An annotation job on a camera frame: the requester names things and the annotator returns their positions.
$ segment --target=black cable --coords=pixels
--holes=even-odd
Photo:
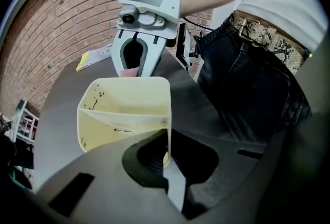
[[[184,19],[185,21],[191,23],[191,24],[194,24],[195,26],[198,26],[198,27],[201,27],[201,28],[204,28],[204,29],[207,29],[207,30],[213,31],[213,29],[208,28],[208,27],[205,27],[205,26],[202,26],[202,25],[197,24],[197,23],[195,23],[195,22],[192,22],[191,20],[188,20],[186,17],[183,17],[183,19]]]

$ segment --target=white shirt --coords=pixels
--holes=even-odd
[[[242,0],[237,9],[271,22],[312,52],[328,27],[318,0]]]

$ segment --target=table surface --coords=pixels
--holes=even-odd
[[[63,69],[42,109],[34,153],[35,189],[84,153],[77,138],[77,106],[90,83],[118,77],[111,58],[76,72],[78,63]],[[233,139],[199,86],[166,50],[155,76],[166,78],[171,85],[172,128]]]

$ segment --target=black slot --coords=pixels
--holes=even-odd
[[[250,152],[250,151],[246,151],[246,150],[239,150],[237,152],[237,154],[249,157],[249,158],[253,158],[253,159],[257,159],[260,160],[262,157],[262,153],[257,153],[257,152]]]
[[[50,203],[49,206],[69,217],[79,200],[83,197],[94,176],[88,173],[78,174]]]

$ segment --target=plastic bin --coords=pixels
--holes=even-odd
[[[172,128],[170,84],[162,77],[100,78],[77,109],[84,151],[141,133]]]

